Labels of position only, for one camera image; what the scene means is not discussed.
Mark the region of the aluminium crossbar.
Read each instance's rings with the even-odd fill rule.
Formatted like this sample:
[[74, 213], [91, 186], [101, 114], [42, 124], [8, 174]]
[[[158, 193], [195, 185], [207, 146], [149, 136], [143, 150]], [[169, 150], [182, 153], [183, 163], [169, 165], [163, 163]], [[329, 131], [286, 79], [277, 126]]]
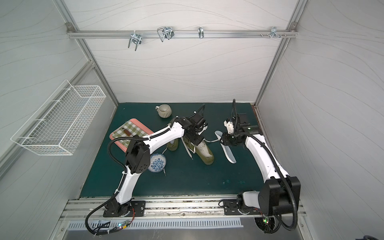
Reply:
[[[71, 39], [129, 39], [131, 34], [136, 32], [143, 40], [159, 39], [157, 30], [150, 31], [74, 31], [68, 32]], [[204, 29], [203, 39], [257, 39], [262, 38], [260, 34], [268, 34], [270, 30], [206, 30]], [[199, 39], [198, 29], [195, 30], [174, 30], [172, 39]], [[278, 30], [279, 34], [286, 36], [281, 38], [295, 38], [297, 31]]]

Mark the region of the striped ceramic cup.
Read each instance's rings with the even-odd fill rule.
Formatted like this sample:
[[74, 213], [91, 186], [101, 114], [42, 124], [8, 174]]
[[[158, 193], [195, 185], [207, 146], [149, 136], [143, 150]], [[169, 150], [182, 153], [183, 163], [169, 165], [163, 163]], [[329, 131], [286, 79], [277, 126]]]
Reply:
[[167, 104], [156, 106], [155, 109], [158, 112], [158, 115], [163, 119], [169, 118], [172, 115], [172, 109]]

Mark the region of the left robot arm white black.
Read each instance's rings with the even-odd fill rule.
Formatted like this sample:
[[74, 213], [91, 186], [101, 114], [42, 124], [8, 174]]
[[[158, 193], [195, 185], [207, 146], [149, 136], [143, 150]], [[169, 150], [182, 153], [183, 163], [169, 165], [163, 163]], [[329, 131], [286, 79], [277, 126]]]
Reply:
[[[150, 166], [151, 154], [167, 143], [186, 138], [197, 146], [203, 141], [203, 131], [208, 124], [203, 115], [194, 113], [189, 117], [175, 117], [168, 126], [145, 137], [120, 137], [109, 142], [107, 153], [110, 158], [124, 170], [123, 176], [114, 195], [104, 203], [104, 217], [125, 217], [133, 213], [133, 191], [140, 175]], [[111, 147], [115, 142], [129, 140], [123, 164], [112, 154]]]

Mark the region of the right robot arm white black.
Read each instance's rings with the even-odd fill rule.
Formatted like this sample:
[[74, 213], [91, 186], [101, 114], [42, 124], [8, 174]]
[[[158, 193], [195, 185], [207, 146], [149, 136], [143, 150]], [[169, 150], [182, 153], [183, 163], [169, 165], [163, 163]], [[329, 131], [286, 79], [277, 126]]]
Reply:
[[238, 195], [240, 213], [259, 211], [265, 216], [283, 214], [297, 215], [301, 183], [291, 177], [276, 160], [265, 137], [257, 126], [252, 126], [246, 114], [235, 114], [224, 121], [227, 131], [215, 134], [220, 141], [227, 160], [235, 164], [232, 146], [244, 145], [254, 157], [264, 180], [260, 191], [246, 191]]

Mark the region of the blue white patterned bowl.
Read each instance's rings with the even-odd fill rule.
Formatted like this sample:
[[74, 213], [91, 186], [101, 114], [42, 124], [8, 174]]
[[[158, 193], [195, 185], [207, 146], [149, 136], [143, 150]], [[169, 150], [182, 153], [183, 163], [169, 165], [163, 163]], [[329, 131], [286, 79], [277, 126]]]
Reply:
[[152, 154], [148, 170], [152, 173], [162, 172], [166, 166], [167, 160], [163, 154]]

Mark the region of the metal clamp hook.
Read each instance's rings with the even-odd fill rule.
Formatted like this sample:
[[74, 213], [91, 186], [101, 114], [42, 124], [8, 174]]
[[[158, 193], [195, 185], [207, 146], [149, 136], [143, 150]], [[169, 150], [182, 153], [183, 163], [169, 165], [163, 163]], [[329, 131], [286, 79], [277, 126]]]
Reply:
[[260, 34], [260, 36], [261, 36], [262, 38], [266, 38], [266, 37], [268, 37], [268, 38], [270, 38], [270, 39], [273, 39], [273, 38], [278, 38], [278, 39], [280, 39], [280, 38], [285, 37], [286, 35], [285, 35], [285, 34], [279, 34], [277, 28], [276, 28], [276, 27], [272, 27], [271, 30], [270, 30], [270, 32], [269, 32], [268, 34]]
[[135, 51], [137, 51], [138, 49], [138, 46], [142, 43], [142, 37], [141, 35], [137, 34], [136, 32], [134, 32], [133, 34], [131, 34], [130, 36], [130, 39], [129, 39], [129, 43], [128, 43], [128, 48], [130, 48], [131, 46], [135, 46]]
[[164, 42], [165, 39], [170, 40], [175, 35], [172, 27], [160, 27], [157, 29], [157, 33], [161, 42]]
[[199, 35], [199, 39], [203, 39], [204, 38], [204, 29], [203, 29], [203, 27], [198, 27], [198, 35]]

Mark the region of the olive green shoe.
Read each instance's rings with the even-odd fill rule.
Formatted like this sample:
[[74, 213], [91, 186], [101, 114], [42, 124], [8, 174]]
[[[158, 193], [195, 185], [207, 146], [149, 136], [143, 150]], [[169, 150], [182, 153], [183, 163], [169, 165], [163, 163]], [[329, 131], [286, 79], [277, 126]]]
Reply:
[[174, 152], [179, 146], [179, 139], [172, 140], [167, 143], [166, 149], [162, 152], [164, 154], [167, 150]]
[[191, 159], [193, 158], [192, 154], [197, 154], [206, 165], [213, 164], [215, 157], [203, 135], [192, 129], [186, 129], [182, 142]]

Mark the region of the green table mat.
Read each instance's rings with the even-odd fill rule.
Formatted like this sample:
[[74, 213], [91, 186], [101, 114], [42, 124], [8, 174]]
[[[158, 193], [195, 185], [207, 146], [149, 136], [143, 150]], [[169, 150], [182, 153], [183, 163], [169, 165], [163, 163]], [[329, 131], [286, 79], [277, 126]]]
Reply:
[[[245, 146], [232, 147], [237, 162], [231, 164], [217, 142], [215, 131], [226, 131], [224, 121], [231, 115], [232, 106], [231, 103], [207, 103], [205, 107], [208, 129], [204, 137], [214, 154], [213, 164], [205, 165], [195, 154], [191, 159], [185, 147], [179, 145], [176, 151], [164, 153], [167, 163], [163, 173], [142, 173], [134, 196], [237, 195], [260, 190], [263, 177], [250, 151]], [[111, 197], [119, 185], [123, 170], [108, 155], [109, 142], [109, 136], [105, 136], [83, 186], [82, 198]], [[111, 151], [120, 162], [125, 162], [125, 155], [119, 147], [113, 146]]]

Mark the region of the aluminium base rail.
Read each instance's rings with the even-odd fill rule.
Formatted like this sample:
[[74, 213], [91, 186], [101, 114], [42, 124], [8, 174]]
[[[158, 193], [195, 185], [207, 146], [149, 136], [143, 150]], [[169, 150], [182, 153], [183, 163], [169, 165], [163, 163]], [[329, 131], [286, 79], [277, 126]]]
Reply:
[[[224, 202], [235, 199], [236, 195], [196, 195], [196, 196], [149, 196], [135, 197], [134, 201], [144, 201], [143, 215], [135, 215], [135, 220], [144, 219], [195, 219], [225, 218]], [[83, 221], [96, 207], [108, 198], [80, 198], [69, 200], [59, 218], [61, 221]]]

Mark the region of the pink tray checkered cloth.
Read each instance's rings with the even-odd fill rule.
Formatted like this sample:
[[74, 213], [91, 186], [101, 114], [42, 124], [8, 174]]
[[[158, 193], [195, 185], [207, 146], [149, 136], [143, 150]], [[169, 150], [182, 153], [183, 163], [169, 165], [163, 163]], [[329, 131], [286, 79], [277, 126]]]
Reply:
[[154, 132], [147, 128], [137, 119], [130, 119], [123, 125], [118, 127], [115, 131], [110, 134], [110, 139], [114, 140], [121, 137], [133, 137], [138, 136], [139, 138], [153, 134]]

